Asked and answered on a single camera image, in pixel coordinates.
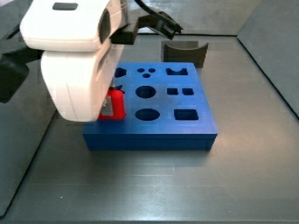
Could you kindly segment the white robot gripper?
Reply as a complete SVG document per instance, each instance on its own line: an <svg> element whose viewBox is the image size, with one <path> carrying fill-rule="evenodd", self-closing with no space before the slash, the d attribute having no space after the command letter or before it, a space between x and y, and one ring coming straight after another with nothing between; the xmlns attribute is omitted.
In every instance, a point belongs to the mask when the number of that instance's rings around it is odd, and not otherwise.
<svg viewBox="0 0 299 224"><path fill-rule="evenodd" d="M93 122L99 112L113 115L112 102L105 97L123 49L121 45L107 44L96 52L43 53L41 76L65 120Z"/></svg>

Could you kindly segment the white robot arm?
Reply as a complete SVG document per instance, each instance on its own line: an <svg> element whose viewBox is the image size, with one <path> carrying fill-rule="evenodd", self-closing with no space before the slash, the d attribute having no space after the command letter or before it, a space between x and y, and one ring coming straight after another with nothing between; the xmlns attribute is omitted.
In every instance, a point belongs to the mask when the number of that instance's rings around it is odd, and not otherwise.
<svg viewBox="0 0 299 224"><path fill-rule="evenodd" d="M32 0L20 31L43 51L41 76L60 116L99 118L124 47L111 36L127 24L127 0Z"/></svg>

